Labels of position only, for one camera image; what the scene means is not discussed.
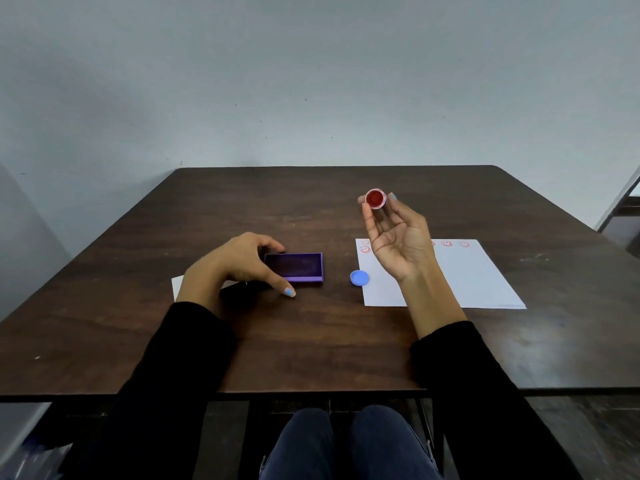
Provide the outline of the person's right hand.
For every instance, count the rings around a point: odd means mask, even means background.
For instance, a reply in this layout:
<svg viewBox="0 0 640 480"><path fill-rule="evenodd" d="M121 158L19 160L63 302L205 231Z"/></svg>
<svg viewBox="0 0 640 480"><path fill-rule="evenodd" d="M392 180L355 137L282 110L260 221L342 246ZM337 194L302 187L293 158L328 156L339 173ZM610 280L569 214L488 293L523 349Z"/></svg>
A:
<svg viewBox="0 0 640 480"><path fill-rule="evenodd" d="M380 265L400 285L418 278L427 282L437 266L427 222L426 231L419 231L403 223L395 224L387 203L380 210L372 210L365 202L365 195L361 195L358 204L371 248Z"/></svg>

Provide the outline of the person's leg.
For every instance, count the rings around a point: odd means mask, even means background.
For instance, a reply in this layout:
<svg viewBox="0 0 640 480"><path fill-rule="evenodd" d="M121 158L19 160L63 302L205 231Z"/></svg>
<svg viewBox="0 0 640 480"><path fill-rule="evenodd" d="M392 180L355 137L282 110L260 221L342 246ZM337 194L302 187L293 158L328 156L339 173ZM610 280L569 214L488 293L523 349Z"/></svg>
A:
<svg viewBox="0 0 640 480"><path fill-rule="evenodd" d="M329 412L293 414L260 466L259 480L339 480L340 453Z"/></svg>
<svg viewBox="0 0 640 480"><path fill-rule="evenodd" d="M357 480L444 480L430 450L387 406L369 405L357 412L348 450Z"/></svg>

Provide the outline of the person's left hand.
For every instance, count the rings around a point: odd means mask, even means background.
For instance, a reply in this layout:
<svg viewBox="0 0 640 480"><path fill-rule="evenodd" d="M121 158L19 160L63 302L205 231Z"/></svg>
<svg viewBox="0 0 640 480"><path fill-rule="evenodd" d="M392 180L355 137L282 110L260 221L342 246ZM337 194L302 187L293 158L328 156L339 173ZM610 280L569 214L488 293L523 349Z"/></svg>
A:
<svg viewBox="0 0 640 480"><path fill-rule="evenodd" d="M252 270L267 267L259 255L260 248L283 253L285 247L271 236L246 232L191 265L184 274L177 301L212 308L226 280L251 282Z"/></svg>

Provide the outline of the purple ink pad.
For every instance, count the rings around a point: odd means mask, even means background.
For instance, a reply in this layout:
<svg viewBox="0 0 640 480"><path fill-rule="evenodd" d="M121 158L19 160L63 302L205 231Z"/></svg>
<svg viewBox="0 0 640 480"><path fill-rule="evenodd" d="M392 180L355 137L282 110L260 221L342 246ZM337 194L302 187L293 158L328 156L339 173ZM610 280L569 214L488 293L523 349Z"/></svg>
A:
<svg viewBox="0 0 640 480"><path fill-rule="evenodd" d="M265 254L263 262L274 273L292 283L322 283L322 253Z"/></svg>

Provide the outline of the person's left leg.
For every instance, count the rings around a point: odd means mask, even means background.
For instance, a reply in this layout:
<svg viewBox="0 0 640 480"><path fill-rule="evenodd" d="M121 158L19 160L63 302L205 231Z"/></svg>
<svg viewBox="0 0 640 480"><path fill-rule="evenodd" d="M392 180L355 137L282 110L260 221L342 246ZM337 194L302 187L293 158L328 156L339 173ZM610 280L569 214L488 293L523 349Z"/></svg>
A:
<svg viewBox="0 0 640 480"><path fill-rule="evenodd" d="M293 414L260 466L259 480L339 480L340 453L329 412Z"/></svg>

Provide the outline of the plain white paper sheet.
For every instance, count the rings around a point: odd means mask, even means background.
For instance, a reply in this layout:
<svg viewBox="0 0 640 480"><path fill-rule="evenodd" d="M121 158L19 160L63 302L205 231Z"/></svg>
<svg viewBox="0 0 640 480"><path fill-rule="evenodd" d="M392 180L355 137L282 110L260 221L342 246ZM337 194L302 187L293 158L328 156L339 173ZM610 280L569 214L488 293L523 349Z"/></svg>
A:
<svg viewBox="0 0 640 480"><path fill-rule="evenodd" d="M173 300L176 301L182 286L182 282L183 282L183 278L184 275L181 276L177 276L171 279L171 284L172 284L172 291L173 291ZM231 281L231 280L226 280L220 290L226 289L228 287L234 286L236 284L239 284L239 282L236 281Z"/></svg>

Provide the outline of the person's right leg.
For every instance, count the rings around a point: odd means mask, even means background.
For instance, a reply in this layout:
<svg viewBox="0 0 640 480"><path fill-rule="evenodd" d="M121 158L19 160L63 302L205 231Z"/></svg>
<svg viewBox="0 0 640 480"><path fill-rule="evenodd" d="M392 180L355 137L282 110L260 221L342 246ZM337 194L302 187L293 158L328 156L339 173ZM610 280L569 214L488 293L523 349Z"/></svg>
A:
<svg viewBox="0 0 640 480"><path fill-rule="evenodd" d="M369 405L357 412L348 450L357 480L444 480L430 450L387 406Z"/></svg>

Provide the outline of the person's right forearm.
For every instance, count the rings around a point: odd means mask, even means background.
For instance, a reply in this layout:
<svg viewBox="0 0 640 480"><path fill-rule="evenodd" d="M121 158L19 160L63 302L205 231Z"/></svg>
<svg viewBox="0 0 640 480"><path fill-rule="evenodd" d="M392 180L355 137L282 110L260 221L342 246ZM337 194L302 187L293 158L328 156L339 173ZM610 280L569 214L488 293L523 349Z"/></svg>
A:
<svg viewBox="0 0 640 480"><path fill-rule="evenodd" d="M433 263L404 264L396 280L419 338L413 366L442 407L460 480L582 480L475 325L445 297L451 290Z"/></svg>

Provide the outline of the clear plastic bag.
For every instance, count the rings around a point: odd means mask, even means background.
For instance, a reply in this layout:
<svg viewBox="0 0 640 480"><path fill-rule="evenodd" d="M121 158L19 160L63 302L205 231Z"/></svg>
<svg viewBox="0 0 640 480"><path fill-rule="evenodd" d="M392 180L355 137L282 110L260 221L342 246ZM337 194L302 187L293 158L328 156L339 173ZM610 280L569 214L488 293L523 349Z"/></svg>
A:
<svg viewBox="0 0 640 480"><path fill-rule="evenodd" d="M61 466L72 446L28 437L0 466L0 480L61 480Z"/></svg>

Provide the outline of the white paper with red stamps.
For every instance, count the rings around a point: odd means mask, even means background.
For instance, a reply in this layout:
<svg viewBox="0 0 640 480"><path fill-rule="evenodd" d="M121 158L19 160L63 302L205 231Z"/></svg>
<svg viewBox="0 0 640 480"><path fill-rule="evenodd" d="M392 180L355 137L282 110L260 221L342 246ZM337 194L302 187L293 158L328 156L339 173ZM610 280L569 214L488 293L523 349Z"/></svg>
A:
<svg viewBox="0 0 640 480"><path fill-rule="evenodd" d="M362 286L364 305L405 307L396 280L380 265L369 239L356 239L359 269L369 276ZM473 239L433 239L438 264L462 308L526 309L524 302Z"/></svg>

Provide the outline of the grey furniture frame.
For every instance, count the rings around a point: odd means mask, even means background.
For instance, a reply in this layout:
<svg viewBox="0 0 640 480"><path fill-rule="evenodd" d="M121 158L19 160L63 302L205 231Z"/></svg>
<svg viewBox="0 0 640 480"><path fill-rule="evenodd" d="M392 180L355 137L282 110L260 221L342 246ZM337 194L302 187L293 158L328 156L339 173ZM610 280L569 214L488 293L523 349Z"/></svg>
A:
<svg viewBox="0 0 640 480"><path fill-rule="evenodd" d="M640 166L595 229L619 248L640 258Z"/></svg>

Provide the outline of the person's left forearm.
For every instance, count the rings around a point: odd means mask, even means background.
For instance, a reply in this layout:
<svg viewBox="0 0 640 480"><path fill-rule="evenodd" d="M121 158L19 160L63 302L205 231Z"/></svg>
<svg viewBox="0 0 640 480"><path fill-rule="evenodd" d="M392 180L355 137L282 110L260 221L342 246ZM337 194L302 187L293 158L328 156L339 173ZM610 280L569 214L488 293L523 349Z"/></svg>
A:
<svg viewBox="0 0 640 480"><path fill-rule="evenodd" d="M224 281L184 275L99 437L63 480L192 480L207 404L237 346L205 304Z"/></svg>

